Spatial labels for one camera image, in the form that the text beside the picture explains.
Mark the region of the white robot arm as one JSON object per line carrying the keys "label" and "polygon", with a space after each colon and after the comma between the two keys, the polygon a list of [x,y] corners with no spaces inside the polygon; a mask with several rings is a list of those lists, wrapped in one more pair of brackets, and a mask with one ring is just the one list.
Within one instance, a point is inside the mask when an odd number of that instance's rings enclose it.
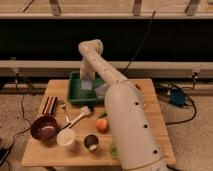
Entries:
{"label": "white robot arm", "polygon": [[99,39],[81,42],[78,50],[83,57],[81,78],[97,72],[108,85],[104,104],[123,171],[168,171],[140,91],[102,57]]}

